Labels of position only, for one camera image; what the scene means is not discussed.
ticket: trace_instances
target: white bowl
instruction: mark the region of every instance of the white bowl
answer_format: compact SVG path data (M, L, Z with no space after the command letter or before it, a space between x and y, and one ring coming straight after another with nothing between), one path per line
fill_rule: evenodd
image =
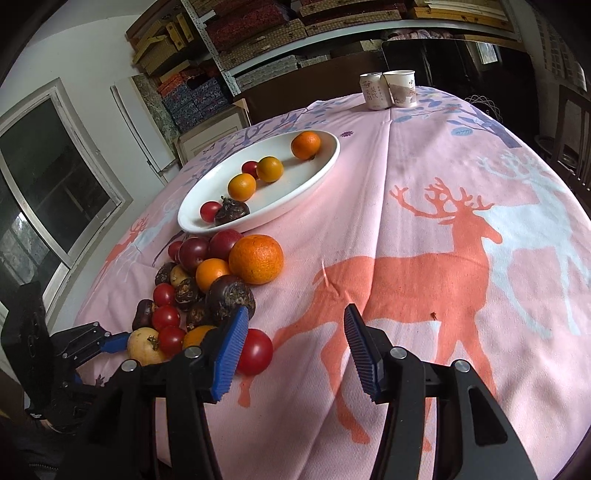
M178 224L188 233L213 235L232 228L246 232L276 219L303 202L321 183L339 156L339 140L328 132L312 130L321 139L319 152L312 160L300 161L291 153L291 141L302 131L289 132L256 142L208 171L189 191L178 209ZM242 165L263 157L277 157L283 162L282 177L274 183L256 181L255 194L246 201L250 214L224 225L215 226L201 218L201 205L228 196L228 182L241 173Z

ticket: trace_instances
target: wooden chair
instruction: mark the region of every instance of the wooden chair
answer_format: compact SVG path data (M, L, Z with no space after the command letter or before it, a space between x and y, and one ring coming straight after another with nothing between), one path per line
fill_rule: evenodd
M568 168L559 161L564 151L564 121L566 116L566 104L572 102L581 109L581 139L579 142L579 162L576 168ZM558 100L558 125L556 127L556 141L554 152L550 160L550 167L564 180L589 213L591 209L591 101L571 89L560 85Z

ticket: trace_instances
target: orange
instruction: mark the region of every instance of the orange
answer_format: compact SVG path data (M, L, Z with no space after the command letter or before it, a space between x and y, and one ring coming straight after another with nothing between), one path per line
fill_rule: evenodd
M207 293L213 281L222 275L230 275L230 267L225 260L208 258L199 264L195 272L197 286L203 293Z
M228 195L237 202L245 202L255 193L256 180L249 173L236 175L228 183Z
M205 338L205 334L214 328L213 325L201 325L193 330L189 330L187 335L183 337L183 350L189 346L201 345L201 342L203 342L203 339Z
M228 258L230 270L246 283L262 285L283 269L283 250L268 235L247 235L234 244Z
M300 160L311 160L320 150L320 137L314 132L302 132L291 141L291 153Z
M277 181L283 175L283 163L275 157L264 157L256 164L256 174L267 183Z

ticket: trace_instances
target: screw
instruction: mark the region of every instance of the screw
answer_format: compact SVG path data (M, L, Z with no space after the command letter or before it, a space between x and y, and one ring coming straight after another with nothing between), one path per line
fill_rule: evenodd
M187 358L199 358L202 354L201 349L198 346L190 346L185 349L185 356Z
M390 355L397 360L402 360L407 357L407 351L401 346L395 346L390 350Z
M129 359L121 364L121 370L124 372L132 372L137 368L137 366L138 363L135 360Z
M462 372L463 374L470 371L470 364L465 360L458 360L453 366L456 367L457 371Z

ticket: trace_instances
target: pink tablecloth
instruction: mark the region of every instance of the pink tablecloth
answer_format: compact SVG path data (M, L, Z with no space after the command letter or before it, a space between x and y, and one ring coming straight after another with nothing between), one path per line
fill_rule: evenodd
M181 200L230 153L294 129L339 137L336 165L310 200L253 231L276 238L286 261L254 291L251 326L273 338L271 366L251 384L236 377L207 408L226 479L369 478L386 409L362 392L346 346L352 301L421 359L471 361L541 480L591 424L587 216L500 124L454 96L418 93L418 107L380 112L361 95L315 102L219 140L113 249L78 315L130 330L179 234ZM124 357L97 357L83 378L108 377ZM421 478L434 435L431 406Z

